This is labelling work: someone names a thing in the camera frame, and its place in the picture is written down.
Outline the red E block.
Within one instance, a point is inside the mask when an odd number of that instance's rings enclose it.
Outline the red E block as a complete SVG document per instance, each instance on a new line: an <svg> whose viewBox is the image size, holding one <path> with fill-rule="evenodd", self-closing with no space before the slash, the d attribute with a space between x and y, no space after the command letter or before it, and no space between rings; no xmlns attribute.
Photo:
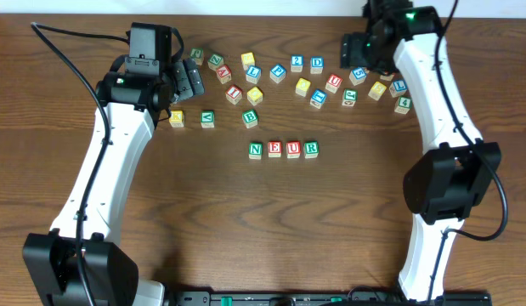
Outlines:
<svg viewBox="0 0 526 306"><path fill-rule="evenodd" d="M282 143L280 141L268 142L268 156L269 158L280 158L282 155Z"/></svg>

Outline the red A block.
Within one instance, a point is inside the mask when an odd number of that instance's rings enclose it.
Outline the red A block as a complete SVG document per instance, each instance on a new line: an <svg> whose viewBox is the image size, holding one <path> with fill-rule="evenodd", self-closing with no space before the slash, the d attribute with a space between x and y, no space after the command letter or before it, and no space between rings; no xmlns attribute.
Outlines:
<svg viewBox="0 0 526 306"><path fill-rule="evenodd" d="M216 75L221 84L225 84L232 79L232 73L227 65L221 65L216 69Z"/></svg>

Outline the green N block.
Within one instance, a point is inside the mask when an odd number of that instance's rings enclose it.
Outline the green N block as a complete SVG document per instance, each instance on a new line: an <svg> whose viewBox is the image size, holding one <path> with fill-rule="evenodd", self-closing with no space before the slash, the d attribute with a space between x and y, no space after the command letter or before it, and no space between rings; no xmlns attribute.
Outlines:
<svg viewBox="0 0 526 306"><path fill-rule="evenodd" d="M248 157L253 160L261 160L263 156L262 143L250 143L248 147Z"/></svg>

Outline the green R block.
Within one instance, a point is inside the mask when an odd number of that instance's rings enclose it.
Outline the green R block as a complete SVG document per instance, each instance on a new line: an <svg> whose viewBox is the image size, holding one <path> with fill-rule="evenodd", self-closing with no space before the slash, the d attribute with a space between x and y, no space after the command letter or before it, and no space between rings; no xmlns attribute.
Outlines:
<svg viewBox="0 0 526 306"><path fill-rule="evenodd" d="M304 157L306 159L316 158L319 153L320 148L317 141L309 141L304 143Z"/></svg>

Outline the red I block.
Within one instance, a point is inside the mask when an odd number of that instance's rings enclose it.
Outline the red I block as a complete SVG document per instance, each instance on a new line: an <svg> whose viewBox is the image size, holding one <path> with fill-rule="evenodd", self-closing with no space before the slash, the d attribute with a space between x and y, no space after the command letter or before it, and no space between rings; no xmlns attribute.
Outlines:
<svg viewBox="0 0 526 306"><path fill-rule="evenodd" d="M225 97L228 100L228 102L230 102L233 105L237 105L241 101L243 93L240 88L236 87L235 85L232 85L225 92Z"/></svg>

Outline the yellow O block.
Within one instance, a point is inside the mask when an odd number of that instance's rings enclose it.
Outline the yellow O block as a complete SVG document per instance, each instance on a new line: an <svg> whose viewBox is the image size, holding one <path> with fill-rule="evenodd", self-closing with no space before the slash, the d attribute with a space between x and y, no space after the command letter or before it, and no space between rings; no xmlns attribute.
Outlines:
<svg viewBox="0 0 526 306"><path fill-rule="evenodd" d="M253 87L246 93L248 101L253 105L258 105L263 101L263 92L258 87Z"/></svg>

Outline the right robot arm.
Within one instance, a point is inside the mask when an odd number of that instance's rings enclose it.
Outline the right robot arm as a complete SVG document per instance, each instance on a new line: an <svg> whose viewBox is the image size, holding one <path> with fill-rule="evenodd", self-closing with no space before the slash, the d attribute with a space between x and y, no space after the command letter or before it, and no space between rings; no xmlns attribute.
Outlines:
<svg viewBox="0 0 526 306"><path fill-rule="evenodd" d="M455 238L492 241L508 221L508 203L496 170L501 150L486 142L463 104L450 67L445 34L450 20L436 8L411 1L369 0L363 32L344 36L342 68L357 66L383 76L399 73L413 100L421 129L421 159L403 180L413 216L408 253L397 289L386 305L476 305L482 294L445 294L444 274ZM471 210L494 183L501 199L501 223L486 236L463 230Z"/></svg>

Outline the blue L block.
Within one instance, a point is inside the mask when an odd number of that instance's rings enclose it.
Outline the blue L block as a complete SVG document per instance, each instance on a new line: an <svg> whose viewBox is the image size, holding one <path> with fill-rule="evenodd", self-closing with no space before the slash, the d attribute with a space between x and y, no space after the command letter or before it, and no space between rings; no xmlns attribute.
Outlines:
<svg viewBox="0 0 526 306"><path fill-rule="evenodd" d="M262 69L255 65L249 65L246 70L246 80L253 84L258 84L262 74Z"/></svg>

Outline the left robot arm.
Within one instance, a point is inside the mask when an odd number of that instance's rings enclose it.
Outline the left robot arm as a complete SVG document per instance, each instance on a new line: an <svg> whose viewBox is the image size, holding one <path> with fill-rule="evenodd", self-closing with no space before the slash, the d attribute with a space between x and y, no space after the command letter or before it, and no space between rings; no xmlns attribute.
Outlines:
<svg viewBox="0 0 526 306"><path fill-rule="evenodd" d="M204 93L196 63L173 44L178 30L133 23L129 51L89 86L93 135L74 187L48 233L29 234L25 266L45 305L163 305L165 286L139 276L120 248L126 199L162 112Z"/></svg>

